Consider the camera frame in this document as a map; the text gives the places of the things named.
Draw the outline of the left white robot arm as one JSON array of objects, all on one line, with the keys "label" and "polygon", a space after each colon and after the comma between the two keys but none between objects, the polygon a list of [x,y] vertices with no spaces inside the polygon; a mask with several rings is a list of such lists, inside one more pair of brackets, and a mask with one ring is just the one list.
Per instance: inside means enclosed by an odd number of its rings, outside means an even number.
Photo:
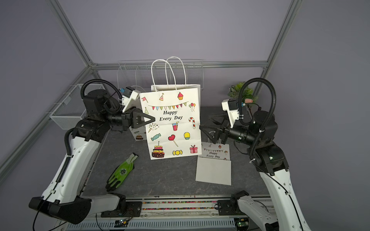
[{"label": "left white robot arm", "polygon": [[66,155],[63,163],[42,195],[31,199],[30,209],[71,224],[79,224],[96,213],[119,211],[124,214],[128,210],[126,197],[122,194],[80,196],[97,150],[111,127],[119,126],[127,131],[155,120],[136,107],[136,103],[140,102],[138,90],[127,87],[124,92],[117,90],[116,93],[123,104],[105,89],[86,93],[85,87],[82,87],[81,98],[87,115],[65,133]]}]

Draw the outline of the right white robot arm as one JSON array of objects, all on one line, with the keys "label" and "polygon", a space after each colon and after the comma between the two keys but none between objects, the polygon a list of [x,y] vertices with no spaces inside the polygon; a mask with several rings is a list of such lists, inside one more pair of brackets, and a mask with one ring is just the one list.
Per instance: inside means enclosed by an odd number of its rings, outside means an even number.
[{"label": "right white robot arm", "polygon": [[212,121],[213,126],[199,127],[211,142],[233,140],[249,146],[246,154],[268,189],[275,213],[261,208],[246,191],[231,197],[232,208],[247,215],[261,231],[309,231],[293,189],[287,159],[273,141],[278,128],[273,111],[256,111],[248,125],[232,125],[226,116],[222,121],[215,118]]}]

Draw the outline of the white party paper bag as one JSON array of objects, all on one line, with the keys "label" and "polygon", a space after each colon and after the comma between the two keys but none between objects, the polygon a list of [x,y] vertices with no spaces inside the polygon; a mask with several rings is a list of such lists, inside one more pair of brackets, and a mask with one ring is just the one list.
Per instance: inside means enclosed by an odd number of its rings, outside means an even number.
[{"label": "white party paper bag", "polygon": [[197,158],[197,182],[232,185],[231,159],[228,144],[203,142]]}]

